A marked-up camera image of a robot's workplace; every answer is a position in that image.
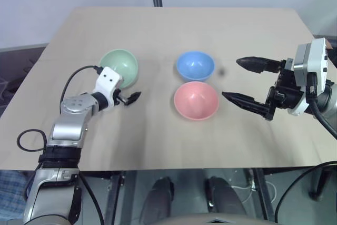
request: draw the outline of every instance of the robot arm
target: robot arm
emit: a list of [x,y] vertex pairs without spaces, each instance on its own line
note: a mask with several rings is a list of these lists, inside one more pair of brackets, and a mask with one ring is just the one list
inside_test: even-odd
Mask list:
[[47,145],[39,157],[39,166],[29,193],[24,224],[74,224],[81,211],[78,163],[88,122],[98,111],[136,101],[140,92],[129,99],[120,96],[122,77],[109,67],[99,75],[93,94],[65,99],[61,114],[52,127]]
[[223,92],[222,95],[226,99],[242,109],[262,115],[267,120],[273,119],[276,108],[288,109],[292,115],[315,114],[316,112],[313,112],[309,105],[313,102],[317,105],[319,113],[330,123],[330,126],[335,128],[334,131],[330,129],[329,132],[337,138],[337,85],[326,79],[328,57],[324,38],[300,45],[295,60],[289,58],[275,61],[259,57],[244,57],[236,62],[248,71],[257,73],[269,71],[280,74],[275,86],[270,87],[264,104],[239,93]]

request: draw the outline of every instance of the bowl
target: bowl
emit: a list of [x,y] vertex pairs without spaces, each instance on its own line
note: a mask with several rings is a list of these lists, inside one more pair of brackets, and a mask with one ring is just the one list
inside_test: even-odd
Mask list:
[[177,60],[177,70],[186,81],[205,81],[214,68],[213,59],[200,51],[186,52]]
[[211,117],[219,108],[219,97],[209,84],[188,82],[174,94],[177,111],[190,120],[200,121]]
[[127,50],[110,51],[101,59],[100,66],[110,67],[123,77],[123,82],[120,85],[121,89],[133,85],[137,80],[137,59]]

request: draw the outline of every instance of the pink bowl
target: pink bowl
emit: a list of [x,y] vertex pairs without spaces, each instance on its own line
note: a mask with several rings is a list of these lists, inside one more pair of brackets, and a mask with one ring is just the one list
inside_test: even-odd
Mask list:
[[216,91],[204,82],[188,82],[178,88],[174,105],[184,117],[200,121],[211,117],[219,108]]

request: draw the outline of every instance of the table surface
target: table surface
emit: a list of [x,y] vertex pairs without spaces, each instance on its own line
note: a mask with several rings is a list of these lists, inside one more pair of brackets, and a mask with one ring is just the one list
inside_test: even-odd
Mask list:
[[[124,94],[142,91],[142,95],[129,107],[120,105],[92,118],[80,169],[298,167],[333,160],[337,142],[313,116],[295,117],[276,110],[274,120],[268,122],[221,96],[221,91],[239,92],[264,102],[277,74],[248,72],[235,60],[295,57],[298,44],[312,38],[292,9],[77,8],[0,118],[0,169],[36,167],[39,153],[18,149],[18,134],[30,128],[49,134],[71,73],[83,65],[98,64],[116,48],[131,51],[139,63],[138,81]],[[199,122],[181,117],[172,101],[184,83],[175,61],[191,50],[206,52],[216,62],[206,82],[218,92],[220,107],[212,118]],[[328,77],[336,77],[333,68]],[[91,92],[96,78],[93,70],[83,71],[66,96]],[[35,133],[22,142],[27,148],[42,146]]]

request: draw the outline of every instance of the blue bowl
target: blue bowl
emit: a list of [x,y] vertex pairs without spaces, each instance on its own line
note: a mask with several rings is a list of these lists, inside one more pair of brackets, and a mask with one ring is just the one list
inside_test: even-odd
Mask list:
[[200,51],[186,52],[177,60],[177,70],[186,81],[205,81],[214,68],[213,59]]

